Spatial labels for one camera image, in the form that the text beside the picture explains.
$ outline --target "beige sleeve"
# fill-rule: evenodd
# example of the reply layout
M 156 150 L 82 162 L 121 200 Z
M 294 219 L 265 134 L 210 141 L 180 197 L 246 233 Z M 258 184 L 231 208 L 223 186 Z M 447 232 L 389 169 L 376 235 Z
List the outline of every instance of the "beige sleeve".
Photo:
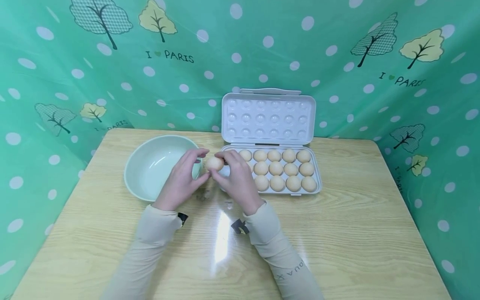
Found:
M 315 277 L 283 233 L 273 207 L 265 203 L 255 214 L 244 217 L 250 243 L 270 266 L 282 298 L 323 300 Z
M 138 222 L 133 244 L 105 289 L 102 300 L 145 299 L 156 263 L 181 227 L 177 215 L 177 212 L 147 206 Z

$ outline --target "hand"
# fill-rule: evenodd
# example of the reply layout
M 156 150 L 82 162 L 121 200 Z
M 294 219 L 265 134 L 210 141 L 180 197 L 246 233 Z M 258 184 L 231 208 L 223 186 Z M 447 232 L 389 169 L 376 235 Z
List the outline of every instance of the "hand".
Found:
M 197 158 L 205 157 L 209 151 L 203 148 L 188 150 L 173 167 L 152 206 L 165 211 L 174 211 L 187 201 L 210 178 L 210 173 L 205 173 L 196 180 L 192 178 L 193 165 L 200 163 Z
M 260 198 L 253 181 L 252 170 L 235 150 L 215 153 L 230 166 L 230 176 L 223 177 L 215 169 L 209 170 L 212 178 L 237 202 L 247 215 L 253 215 L 265 202 Z

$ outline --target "wood grain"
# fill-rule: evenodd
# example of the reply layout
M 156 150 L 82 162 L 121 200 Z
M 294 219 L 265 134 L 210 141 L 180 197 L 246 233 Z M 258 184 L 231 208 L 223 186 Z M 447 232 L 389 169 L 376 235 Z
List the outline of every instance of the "wood grain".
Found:
M 130 195 L 130 153 L 162 134 L 213 155 L 219 133 L 113 129 L 70 196 L 12 300 L 98 299 L 148 204 Z M 450 299 L 374 142 L 315 138 L 323 189 L 266 196 L 327 300 Z M 179 211 L 190 216 L 161 258 L 150 299 L 279 299 L 266 263 L 230 224 L 239 207 L 209 181 Z

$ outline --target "light green bowl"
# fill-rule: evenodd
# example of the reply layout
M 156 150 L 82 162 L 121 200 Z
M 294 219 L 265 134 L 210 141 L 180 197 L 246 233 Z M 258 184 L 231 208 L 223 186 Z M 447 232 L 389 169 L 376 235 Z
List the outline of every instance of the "light green bowl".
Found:
M 161 135 L 141 144 L 127 160 L 123 179 L 133 196 L 153 202 L 180 157 L 198 146 L 180 135 Z M 192 170 L 193 179 L 200 174 L 202 159 Z

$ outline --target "left hand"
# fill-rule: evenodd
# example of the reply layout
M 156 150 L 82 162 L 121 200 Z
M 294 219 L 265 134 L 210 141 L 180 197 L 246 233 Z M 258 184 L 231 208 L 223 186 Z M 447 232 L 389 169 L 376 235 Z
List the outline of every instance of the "left hand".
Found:
M 177 162 L 170 172 L 170 176 L 158 195 L 153 207 L 164 211 L 175 211 L 209 178 L 207 172 L 194 180 L 192 178 L 193 165 L 199 163 L 197 158 L 205 157 L 210 150 L 190 149 Z

